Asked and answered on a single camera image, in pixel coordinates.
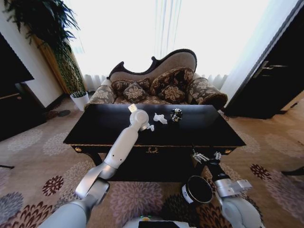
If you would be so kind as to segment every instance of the green leaves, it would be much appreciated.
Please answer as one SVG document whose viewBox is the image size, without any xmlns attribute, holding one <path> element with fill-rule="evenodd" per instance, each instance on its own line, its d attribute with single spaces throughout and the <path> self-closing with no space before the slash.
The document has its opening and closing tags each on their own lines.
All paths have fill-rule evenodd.
<svg viewBox="0 0 304 228">
<path fill-rule="evenodd" d="M 73 16 L 73 11 L 61 0 L 4 0 L 6 12 L 11 15 L 20 32 L 21 25 L 29 31 L 26 39 L 36 35 L 48 44 L 55 54 L 62 78 L 73 97 L 86 95 L 81 73 L 77 64 L 71 58 L 71 47 L 66 42 L 75 38 L 67 28 L 79 29 Z"/>
<path fill-rule="evenodd" d="M 22 24 L 27 26 L 26 38 L 36 35 L 52 49 L 61 50 L 66 40 L 75 38 L 67 28 L 79 29 L 73 11 L 61 0 L 4 0 L 4 5 L 19 32 Z"/>
</svg>

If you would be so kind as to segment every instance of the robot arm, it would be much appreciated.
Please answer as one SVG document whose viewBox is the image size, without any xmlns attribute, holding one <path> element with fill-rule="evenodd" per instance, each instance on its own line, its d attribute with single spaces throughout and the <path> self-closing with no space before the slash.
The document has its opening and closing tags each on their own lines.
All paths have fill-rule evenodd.
<svg viewBox="0 0 304 228">
<path fill-rule="evenodd" d="M 252 188 L 247 180 L 232 182 L 219 165 L 220 156 L 205 161 L 216 185 L 216 196 L 222 205 L 223 216 L 233 228 L 265 228 L 256 208 L 247 200 L 238 197 L 242 191 Z"/>
<path fill-rule="evenodd" d="M 61 206 L 40 228 L 85 228 L 93 206 L 98 205 L 107 194 L 110 184 L 105 180 L 111 178 L 124 162 L 134 146 L 138 131 L 149 127 L 148 114 L 137 110 L 135 105 L 129 107 L 131 125 L 125 128 L 111 147 L 104 162 L 92 168 L 80 181 L 76 194 L 81 200 L 75 200 Z"/>
</svg>

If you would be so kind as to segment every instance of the patterned rug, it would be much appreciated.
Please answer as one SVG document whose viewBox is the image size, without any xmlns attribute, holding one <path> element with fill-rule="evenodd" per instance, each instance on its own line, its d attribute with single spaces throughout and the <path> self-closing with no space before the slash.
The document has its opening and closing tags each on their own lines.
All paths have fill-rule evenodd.
<svg viewBox="0 0 304 228">
<path fill-rule="evenodd" d="M 58 115 L 64 110 L 70 112 Z M 93 163 L 62 141 L 81 114 L 65 99 L 45 124 L 0 142 L 0 163 L 15 166 L 0 168 L 0 227 L 35 228 L 76 198 L 74 190 Z M 280 172 L 304 165 L 304 101 L 269 120 L 224 118 L 247 144 L 223 157 L 221 164 L 233 180 L 248 179 L 253 185 L 241 197 L 257 208 L 267 228 L 304 227 L 304 177 Z M 208 171 L 203 175 L 210 181 Z M 146 214 L 203 228 L 231 227 L 216 199 L 189 207 L 180 188 L 181 183 L 111 182 L 88 227 L 119 228 Z"/>
</svg>

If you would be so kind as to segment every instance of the white plant pot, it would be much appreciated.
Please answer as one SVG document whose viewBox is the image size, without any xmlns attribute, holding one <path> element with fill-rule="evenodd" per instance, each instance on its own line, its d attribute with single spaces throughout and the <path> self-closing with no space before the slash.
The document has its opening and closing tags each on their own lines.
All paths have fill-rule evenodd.
<svg viewBox="0 0 304 228">
<path fill-rule="evenodd" d="M 85 104 L 89 103 L 89 95 L 87 94 L 87 92 L 82 97 L 74 98 L 72 95 L 70 95 L 70 97 L 80 111 L 84 111 Z"/>
</svg>

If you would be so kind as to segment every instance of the floral pillow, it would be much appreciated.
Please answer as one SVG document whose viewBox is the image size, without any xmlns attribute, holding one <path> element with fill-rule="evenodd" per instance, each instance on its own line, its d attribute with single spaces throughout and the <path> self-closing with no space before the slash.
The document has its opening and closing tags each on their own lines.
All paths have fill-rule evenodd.
<svg viewBox="0 0 304 228">
<path fill-rule="evenodd" d="M 124 90 L 132 83 L 137 82 L 137 84 L 143 88 L 145 91 L 148 91 L 150 88 L 150 80 L 148 77 L 139 80 L 139 81 L 132 81 L 127 79 L 117 79 L 112 82 L 112 89 L 118 96 L 123 96 Z"/>
<path fill-rule="evenodd" d="M 176 85 L 168 85 L 162 90 L 161 94 L 165 101 L 172 104 L 179 104 L 185 100 L 185 93 Z"/>
<path fill-rule="evenodd" d="M 147 93 L 138 83 L 134 82 L 129 85 L 123 92 L 124 97 L 133 104 L 146 98 Z"/>
<path fill-rule="evenodd" d="M 181 91 L 185 92 L 193 74 L 193 70 L 187 67 L 169 70 L 154 79 L 150 87 L 150 94 L 159 95 L 168 85 L 176 85 Z"/>
</svg>

